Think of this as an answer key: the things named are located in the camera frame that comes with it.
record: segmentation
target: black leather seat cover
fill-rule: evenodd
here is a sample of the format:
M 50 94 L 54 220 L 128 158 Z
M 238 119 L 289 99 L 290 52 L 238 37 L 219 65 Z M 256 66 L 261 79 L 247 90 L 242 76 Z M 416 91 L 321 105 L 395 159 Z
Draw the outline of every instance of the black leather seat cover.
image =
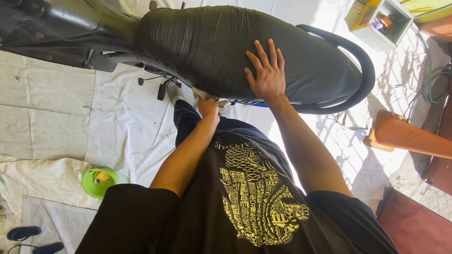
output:
M 141 20 L 137 39 L 151 58 L 183 82 L 210 94 L 259 100 L 245 78 L 246 57 L 258 39 L 272 38 L 285 59 L 286 96 L 292 104 L 350 97 L 360 86 L 347 57 L 324 39 L 271 15 L 234 6 L 160 8 Z

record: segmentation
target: left hand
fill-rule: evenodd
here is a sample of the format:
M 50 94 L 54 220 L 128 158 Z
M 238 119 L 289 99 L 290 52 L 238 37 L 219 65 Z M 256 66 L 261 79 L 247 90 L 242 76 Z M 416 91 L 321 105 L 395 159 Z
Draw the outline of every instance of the left hand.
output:
M 210 96 L 206 97 L 206 99 L 199 97 L 198 109 L 203 118 L 208 116 L 218 117 L 218 105 Z

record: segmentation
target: hand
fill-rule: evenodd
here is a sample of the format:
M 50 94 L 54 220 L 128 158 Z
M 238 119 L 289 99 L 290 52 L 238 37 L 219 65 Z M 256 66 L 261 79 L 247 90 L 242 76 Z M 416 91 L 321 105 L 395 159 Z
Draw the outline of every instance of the hand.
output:
M 218 105 L 212 99 L 212 97 L 206 97 L 206 99 L 199 97 L 198 109 L 203 118 L 206 118 L 208 116 L 216 116 L 217 118 L 219 117 L 218 116 Z
M 268 62 L 267 54 L 258 40 L 254 42 L 254 45 L 259 58 L 249 51 L 246 52 L 257 73 L 256 79 L 254 79 L 251 70 L 245 68 L 246 79 L 250 84 L 251 90 L 267 104 L 285 98 L 286 78 L 284 76 L 284 58 L 281 50 L 275 50 L 273 40 L 269 39 L 270 62 Z

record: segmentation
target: green bowl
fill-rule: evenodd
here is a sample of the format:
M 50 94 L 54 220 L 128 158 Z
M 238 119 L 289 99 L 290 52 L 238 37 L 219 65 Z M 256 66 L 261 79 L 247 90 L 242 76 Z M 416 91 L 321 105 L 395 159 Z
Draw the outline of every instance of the green bowl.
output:
M 96 183 L 94 174 L 96 172 L 105 172 L 110 176 L 110 179 L 101 183 Z M 102 200 L 107 189 L 118 182 L 118 174 L 110 168 L 90 169 L 83 173 L 82 188 L 90 196 Z

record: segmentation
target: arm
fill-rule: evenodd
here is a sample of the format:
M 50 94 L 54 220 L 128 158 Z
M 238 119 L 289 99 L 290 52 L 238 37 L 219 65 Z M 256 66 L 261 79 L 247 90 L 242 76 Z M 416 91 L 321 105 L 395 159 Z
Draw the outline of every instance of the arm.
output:
M 287 155 L 306 191 L 334 191 L 353 197 L 345 183 L 342 171 L 325 145 L 298 115 L 284 95 L 284 59 L 273 40 L 268 40 L 270 62 L 262 45 L 255 41 L 259 58 L 247 51 L 246 55 L 256 69 L 257 77 L 248 68 L 246 78 L 252 91 L 270 107 L 281 132 Z
M 212 98 L 199 98 L 198 108 L 202 120 L 166 158 L 149 188 L 168 189 L 179 197 L 184 193 L 220 121 L 218 106 Z

